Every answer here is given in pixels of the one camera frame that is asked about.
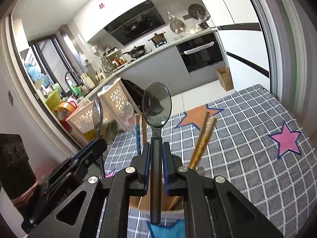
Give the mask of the patterned bamboo chopstick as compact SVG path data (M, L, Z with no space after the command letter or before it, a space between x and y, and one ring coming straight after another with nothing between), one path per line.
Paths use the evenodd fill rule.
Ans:
M201 157L206 149L206 146L212 136L212 133L213 133L213 130L214 130L214 127L217 123L217 117L215 116L212 116L211 119L210 119L210 122L209 122L209 125L208 127L206 128L206 131L205 131L205 135L204 135L204 138L202 140L202 143L201 143ZM206 179L205 177L202 177L202 176L198 176L197 173L194 173L192 169L190 169L188 166L183 166L183 165L180 165L182 162L180 160L177 160L176 159L176 156L173 157L173 162L174 162L174 165L175 165L175 170L176 170L176 178L175 178L175 181L178 180L178 178L183 178L181 176L181 170L186 170L187 176L184 176L184 178L186 179L186 181L188 181L187 183L187 195L184 194L185 198L184 200L187 200L188 201L186 203L188 203L188 206L190 207L190 209L193 209L193 203L191 202L191 199L193 199L193 193L196 191L198 192L198 195L199 195L199 198L202 197L202 195L204 194L203 193L203 185L204 185L204 180Z

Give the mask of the light wooden chopstick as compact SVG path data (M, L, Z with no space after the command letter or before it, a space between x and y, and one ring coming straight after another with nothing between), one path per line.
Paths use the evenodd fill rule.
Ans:
M147 143L147 122L144 115L142 115L141 123L142 123L142 140L143 140L143 143Z

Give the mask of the plain wooden chopstick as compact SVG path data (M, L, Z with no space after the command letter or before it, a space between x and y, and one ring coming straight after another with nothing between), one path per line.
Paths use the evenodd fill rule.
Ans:
M197 167L197 164L201 158L201 143L202 143L202 140L203 140L204 135L205 135L206 126L207 126L207 122L208 122L209 117L210 117L210 112L205 112L204 121L202 123L202 128L201 128L201 131L199 133L199 136L198 136L198 139L197 139L195 149L193 151L190 163L188 165L188 167L192 170L194 170Z

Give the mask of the smoky transparent plastic spoon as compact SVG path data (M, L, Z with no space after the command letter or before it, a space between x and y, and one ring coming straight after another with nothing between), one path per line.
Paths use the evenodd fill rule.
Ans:
M161 223L162 137L161 130L171 115L171 95L168 88L154 82L145 89L142 111L152 129L150 138L150 223Z

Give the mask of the beige plastic utensil holder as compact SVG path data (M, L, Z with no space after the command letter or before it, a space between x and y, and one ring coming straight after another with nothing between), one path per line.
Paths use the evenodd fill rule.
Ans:
M150 222L154 225L161 223L162 187L169 197L184 197L184 216L186 237L212 237L212 228L205 200L203 182L207 180L195 171L179 171L158 178L151 175L151 182L136 171L127 178L126 192L130 196L143 196L150 193Z

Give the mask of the black kitchen faucet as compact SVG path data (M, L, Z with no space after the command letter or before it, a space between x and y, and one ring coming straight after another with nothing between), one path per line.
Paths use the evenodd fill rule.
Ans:
M83 84L81 75L74 70L69 70L64 74L64 81L71 92L73 92L73 86L80 86Z

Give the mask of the pink star sticker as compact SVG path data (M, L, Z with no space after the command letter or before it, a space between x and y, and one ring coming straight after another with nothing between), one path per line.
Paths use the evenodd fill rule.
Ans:
M273 139L278 145L277 159L282 158L287 152L292 152L296 155L301 155L301 151L297 144L300 131L292 131L286 121L283 121L281 131L275 134L269 134L268 136Z
M111 170L108 174L105 175L106 178L110 178L112 176L114 176L116 173L115 169Z

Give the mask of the grey checked tablecloth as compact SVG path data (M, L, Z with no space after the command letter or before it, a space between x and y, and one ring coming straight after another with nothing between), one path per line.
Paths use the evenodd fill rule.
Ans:
M199 162L206 176L227 178L285 237L316 237L316 149L297 120L259 84L207 105L223 111ZM278 160L268 135L283 121L301 132L301 155Z

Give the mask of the green plastic basket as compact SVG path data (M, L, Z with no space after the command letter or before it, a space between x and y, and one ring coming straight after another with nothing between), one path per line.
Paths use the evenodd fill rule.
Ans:
M61 102L61 96L57 90L54 90L45 100L49 110L53 111Z

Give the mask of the beige plastic storage rack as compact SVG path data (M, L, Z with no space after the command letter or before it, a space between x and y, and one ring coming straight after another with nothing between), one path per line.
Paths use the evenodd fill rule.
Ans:
M118 78L98 95L103 109L103 125L115 120L124 131L130 131L134 126L134 115L141 111L129 94L127 88ZM72 128L71 135L82 146L96 137L93 123L93 104L95 96L85 99L81 105L66 119Z

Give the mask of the orange star sticker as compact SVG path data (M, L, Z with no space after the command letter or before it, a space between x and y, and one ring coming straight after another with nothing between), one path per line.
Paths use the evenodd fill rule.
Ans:
M192 125L197 128L197 130L201 130L206 112L208 112L210 116L213 116L222 111L223 109L221 108L210 107L207 104L195 107L184 112L184 117L182 118L180 123L176 125L176 128Z

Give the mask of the cardboard box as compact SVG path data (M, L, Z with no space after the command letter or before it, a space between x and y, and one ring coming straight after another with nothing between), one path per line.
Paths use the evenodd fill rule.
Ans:
M218 80L220 82L220 85L226 90L232 90L234 89L232 76L230 73L230 69L228 67L220 67L216 70L216 74L218 76Z

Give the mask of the black frying pan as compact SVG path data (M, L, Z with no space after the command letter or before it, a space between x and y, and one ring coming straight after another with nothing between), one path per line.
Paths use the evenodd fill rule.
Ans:
M134 48L128 52L122 53L122 55L128 54L132 59L139 59L142 56L152 52L153 50L147 50L145 45L134 46Z

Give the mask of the black built-in oven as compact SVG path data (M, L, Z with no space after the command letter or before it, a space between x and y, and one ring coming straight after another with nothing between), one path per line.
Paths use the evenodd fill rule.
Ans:
M182 42L176 47L189 73L223 60L213 32Z

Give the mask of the brown cooking pot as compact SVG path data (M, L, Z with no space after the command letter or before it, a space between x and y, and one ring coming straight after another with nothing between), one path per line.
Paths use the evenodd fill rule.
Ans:
M154 36L151 37L148 41L151 41L154 44L154 46L158 48L167 43L167 40L164 34L165 34L164 32L159 34L155 33Z

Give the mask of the black range hood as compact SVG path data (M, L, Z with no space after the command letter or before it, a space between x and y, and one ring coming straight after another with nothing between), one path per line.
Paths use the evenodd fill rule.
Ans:
M104 30L122 45L127 45L163 25L165 21L153 2L146 0L113 20Z

